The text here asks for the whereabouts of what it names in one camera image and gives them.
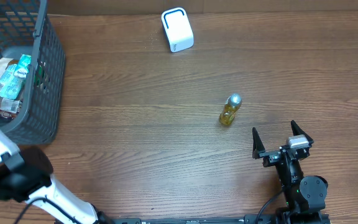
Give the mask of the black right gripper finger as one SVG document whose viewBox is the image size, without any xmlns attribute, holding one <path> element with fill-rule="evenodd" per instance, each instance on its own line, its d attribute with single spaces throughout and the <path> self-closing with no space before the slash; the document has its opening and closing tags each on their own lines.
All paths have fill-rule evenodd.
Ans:
<svg viewBox="0 0 358 224">
<path fill-rule="evenodd" d="M 252 158 L 259 159 L 260 155 L 265 153 L 265 147 L 255 127 L 252 128 L 252 139 L 253 139 Z"/>
<path fill-rule="evenodd" d="M 297 125 L 297 123 L 295 122 L 295 120 L 291 120 L 291 130 L 294 136 L 298 136 L 298 135 L 304 135 L 306 136 L 305 132 L 299 127 L 299 125 Z"/>
</svg>

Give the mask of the small teal white box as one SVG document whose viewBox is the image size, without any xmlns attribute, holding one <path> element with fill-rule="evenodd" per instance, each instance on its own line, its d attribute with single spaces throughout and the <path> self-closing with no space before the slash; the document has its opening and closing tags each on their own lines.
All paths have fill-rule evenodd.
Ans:
<svg viewBox="0 0 358 224">
<path fill-rule="evenodd" d="M 29 72 L 28 66 L 30 65 L 30 63 L 31 56 L 22 54 L 16 65 L 13 75 L 17 78 L 26 79 L 26 76 Z"/>
</svg>

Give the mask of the brown snack bag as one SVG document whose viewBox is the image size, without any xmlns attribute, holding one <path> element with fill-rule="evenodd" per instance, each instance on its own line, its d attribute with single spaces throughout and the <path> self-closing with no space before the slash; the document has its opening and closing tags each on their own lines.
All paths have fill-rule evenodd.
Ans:
<svg viewBox="0 0 358 224">
<path fill-rule="evenodd" d="M 0 59 L 0 78 L 6 71 L 9 65 L 17 64 L 18 60 L 13 58 L 2 58 Z M 7 98 L 0 97 L 0 117 L 8 120 L 14 119 L 21 109 L 21 100 L 18 99 L 10 100 Z"/>
</svg>

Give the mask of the yellow liquid bottle silver cap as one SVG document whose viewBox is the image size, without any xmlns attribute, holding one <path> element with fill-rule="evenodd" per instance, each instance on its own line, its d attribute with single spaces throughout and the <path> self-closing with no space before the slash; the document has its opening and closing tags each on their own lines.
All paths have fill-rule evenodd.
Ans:
<svg viewBox="0 0 358 224">
<path fill-rule="evenodd" d="M 224 104 L 223 111 L 219 115 L 219 122 L 226 126 L 231 125 L 241 104 L 242 98 L 238 93 L 230 95 Z"/>
</svg>

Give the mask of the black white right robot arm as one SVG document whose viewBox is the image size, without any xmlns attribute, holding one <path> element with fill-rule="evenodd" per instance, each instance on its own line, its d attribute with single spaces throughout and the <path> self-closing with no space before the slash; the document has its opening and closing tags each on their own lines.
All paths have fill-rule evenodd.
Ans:
<svg viewBox="0 0 358 224">
<path fill-rule="evenodd" d="M 330 223 L 328 215 L 321 211 L 326 208 L 328 182 L 321 176 L 305 176 L 300 161 L 310 155 L 314 140 L 297 123 L 291 121 L 290 136 L 286 144 L 276 151 L 266 151 L 255 128 L 252 129 L 252 158 L 262 159 L 264 167 L 276 168 L 281 190 L 270 198 L 254 218 L 246 218 L 253 223 Z M 276 209 L 273 215 L 262 216 L 264 210 L 278 196 L 284 195 L 286 207 Z"/>
</svg>

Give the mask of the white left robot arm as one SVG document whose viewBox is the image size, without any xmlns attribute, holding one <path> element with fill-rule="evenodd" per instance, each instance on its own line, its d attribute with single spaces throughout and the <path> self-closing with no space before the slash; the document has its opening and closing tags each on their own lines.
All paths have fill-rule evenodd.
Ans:
<svg viewBox="0 0 358 224">
<path fill-rule="evenodd" d="M 61 223 L 111 223 L 54 176 L 51 162 L 39 148 L 57 132 L 65 55 L 56 39 L 37 37 L 31 44 L 0 50 L 0 58 L 31 54 L 19 114 L 0 121 L 0 200 L 35 205 Z"/>
</svg>

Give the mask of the teal wet wipes pack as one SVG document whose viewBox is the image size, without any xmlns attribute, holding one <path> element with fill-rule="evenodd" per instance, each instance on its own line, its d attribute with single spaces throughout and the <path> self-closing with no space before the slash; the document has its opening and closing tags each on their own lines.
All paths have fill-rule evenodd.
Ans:
<svg viewBox="0 0 358 224">
<path fill-rule="evenodd" d="M 14 76 L 17 64 L 9 65 L 0 78 L 0 97 L 15 100 L 25 83 L 23 78 Z"/>
</svg>

